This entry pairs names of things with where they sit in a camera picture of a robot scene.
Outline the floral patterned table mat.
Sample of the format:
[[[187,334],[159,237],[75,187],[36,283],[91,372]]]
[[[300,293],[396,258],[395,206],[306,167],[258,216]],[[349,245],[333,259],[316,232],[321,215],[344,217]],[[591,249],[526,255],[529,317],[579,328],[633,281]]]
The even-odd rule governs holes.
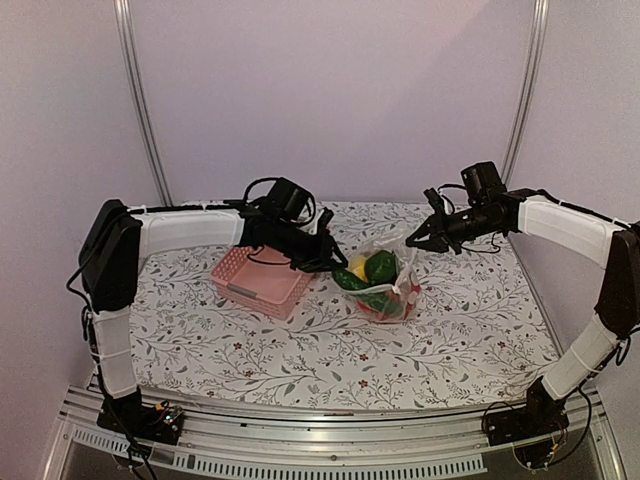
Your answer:
[[[516,401],[558,351],[510,244],[416,251],[409,317],[377,323],[325,274],[281,319],[225,299],[212,272],[244,249],[144,251],[134,303],[95,319],[104,380],[247,403],[431,409]]]

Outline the pink plastic basket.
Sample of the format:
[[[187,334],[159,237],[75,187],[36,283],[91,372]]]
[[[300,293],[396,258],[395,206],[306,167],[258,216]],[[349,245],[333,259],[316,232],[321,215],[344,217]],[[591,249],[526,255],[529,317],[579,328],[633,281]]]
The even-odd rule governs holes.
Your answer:
[[[220,297],[281,320],[313,279],[313,274],[291,269],[288,258],[268,247],[231,248],[211,272]]]

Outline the yellow toy pepper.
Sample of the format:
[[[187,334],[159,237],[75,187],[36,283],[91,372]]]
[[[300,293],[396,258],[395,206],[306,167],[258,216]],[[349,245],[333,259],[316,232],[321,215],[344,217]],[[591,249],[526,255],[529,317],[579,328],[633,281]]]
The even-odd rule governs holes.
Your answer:
[[[367,258],[365,256],[357,255],[350,260],[348,266],[348,270],[365,283],[368,282],[365,272],[366,261]]]

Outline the green toy pepper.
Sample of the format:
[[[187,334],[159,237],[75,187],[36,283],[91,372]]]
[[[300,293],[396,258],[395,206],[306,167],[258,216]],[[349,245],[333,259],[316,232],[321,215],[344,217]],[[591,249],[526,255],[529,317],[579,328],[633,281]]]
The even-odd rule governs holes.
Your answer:
[[[370,256],[365,265],[368,282],[372,285],[394,282],[396,276],[396,257],[393,252],[379,250]]]

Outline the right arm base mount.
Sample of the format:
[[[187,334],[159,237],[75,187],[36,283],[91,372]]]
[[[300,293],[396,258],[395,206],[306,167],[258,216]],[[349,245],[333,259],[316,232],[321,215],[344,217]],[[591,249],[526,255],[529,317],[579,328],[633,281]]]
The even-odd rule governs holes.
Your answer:
[[[526,407],[499,401],[490,404],[481,429],[490,446],[511,445],[516,461],[527,470],[548,468],[568,438],[569,420],[564,411],[546,420],[535,420]]]

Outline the left aluminium frame post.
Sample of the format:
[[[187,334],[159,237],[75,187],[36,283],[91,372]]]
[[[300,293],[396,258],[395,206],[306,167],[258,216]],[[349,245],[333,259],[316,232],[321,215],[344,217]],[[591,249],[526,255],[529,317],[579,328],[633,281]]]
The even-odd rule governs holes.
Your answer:
[[[173,206],[174,202],[169,182],[161,159],[145,95],[142,72],[136,49],[131,5],[127,0],[115,0],[113,5],[125,73],[150,173],[161,204],[163,206]]]

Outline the aluminium frame post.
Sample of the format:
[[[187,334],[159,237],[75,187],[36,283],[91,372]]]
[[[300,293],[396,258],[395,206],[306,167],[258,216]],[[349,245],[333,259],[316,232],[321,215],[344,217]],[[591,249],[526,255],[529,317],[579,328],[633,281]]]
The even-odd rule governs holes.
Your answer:
[[[501,179],[506,185],[510,184],[516,168],[534,99],[537,77],[543,57],[548,16],[549,1],[536,0],[533,3],[531,31],[525,58],[523,81],[501,170]]]
[[[161,159],[145,95],[142,72],[136,49],[131,5],[127,0],[115,0],[113,5],[125,73],[150,173],[161,204],[163,206],[173,206],[174,202],[169,182]]]

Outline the clear zip top bag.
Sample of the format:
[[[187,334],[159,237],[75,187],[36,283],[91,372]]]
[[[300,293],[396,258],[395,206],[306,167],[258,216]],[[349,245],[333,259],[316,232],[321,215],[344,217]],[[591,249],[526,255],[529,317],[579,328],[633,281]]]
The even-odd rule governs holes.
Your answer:
[[[401,323],[416,307],[421,286],[417,251],[406,246],[408,232],[396,228],[356,247],[347,266],[331,273],[337,287],[376,323]]]

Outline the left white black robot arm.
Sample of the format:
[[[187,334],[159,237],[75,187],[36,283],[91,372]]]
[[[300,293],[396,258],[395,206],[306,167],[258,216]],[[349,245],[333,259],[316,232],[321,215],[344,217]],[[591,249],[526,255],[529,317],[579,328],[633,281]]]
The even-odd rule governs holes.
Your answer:
[[[332,217],[324,208],[298,220],[283,207],[257,200],[154,208],[106,201],[66,288],[84,302],[83,337],[111,419],[128,434],[141,433],[149,423],[134,373],[129,326],[138,274],[148,257],[205,246],[268,247],[287,258],[293,270],[332,272],[347,265],[329,231]]]

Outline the green toy cucumber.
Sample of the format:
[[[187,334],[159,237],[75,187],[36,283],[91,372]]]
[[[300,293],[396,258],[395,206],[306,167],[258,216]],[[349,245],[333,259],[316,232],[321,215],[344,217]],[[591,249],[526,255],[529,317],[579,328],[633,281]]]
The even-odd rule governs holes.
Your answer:
[[[334,282],[345,291],[360,291],[370,287],[367,281],[360,279],[353,272],[339,269],[332,272]]]

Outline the right aluminium frame post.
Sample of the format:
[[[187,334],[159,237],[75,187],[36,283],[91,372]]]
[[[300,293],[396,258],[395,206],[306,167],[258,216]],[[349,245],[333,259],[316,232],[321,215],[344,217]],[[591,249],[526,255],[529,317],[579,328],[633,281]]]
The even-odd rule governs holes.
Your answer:
[[[506,185],[510,184],[516,168],[534,99],[537,77],[543,57],[548,16],[549,1],[536,0],[533,3],[531,31],[525,58],[523,81],[501,170],[501,179]]]

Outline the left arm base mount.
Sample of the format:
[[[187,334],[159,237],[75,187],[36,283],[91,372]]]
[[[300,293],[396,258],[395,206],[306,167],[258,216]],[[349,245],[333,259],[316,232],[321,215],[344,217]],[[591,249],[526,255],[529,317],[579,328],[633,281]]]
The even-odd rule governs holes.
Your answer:
[[[97,425],[134,439],[177,445],[184,424],[184,410],[162,401],[144,405],[139,392],[126,397],[104,399]]]

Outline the front aluminium rail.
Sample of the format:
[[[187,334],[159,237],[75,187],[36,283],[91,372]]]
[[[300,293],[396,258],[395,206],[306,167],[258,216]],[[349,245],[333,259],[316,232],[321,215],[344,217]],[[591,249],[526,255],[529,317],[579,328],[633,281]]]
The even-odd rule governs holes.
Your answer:
[[[184,410],[176,445],[127,453],[101,429],[95,386],[70,387],[45,457],[46,479],[628,479],[596,390],[568,400],[569,426],[546,467],[522,465],[524,442],[493,445],[485,405],[430,410],[310,410],[145,389]]]

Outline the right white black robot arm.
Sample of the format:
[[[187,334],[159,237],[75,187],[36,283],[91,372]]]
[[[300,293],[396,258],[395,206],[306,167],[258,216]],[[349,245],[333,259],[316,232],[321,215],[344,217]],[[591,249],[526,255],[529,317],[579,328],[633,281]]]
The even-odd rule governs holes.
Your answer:
[[[630,337],[639,330],[639,226],[563,202],[545,190],[473,192],[469,207],[447,213],[440,194],[425,193],[433,213],[406,240],[424,251],[460,253],[464,243],[486,234],[521,233],[577,253],[599,266],[603,280],[594,313],[569,350],[526,394],[517,427],[537,436],[556,410],[610,359],[622,362]]]

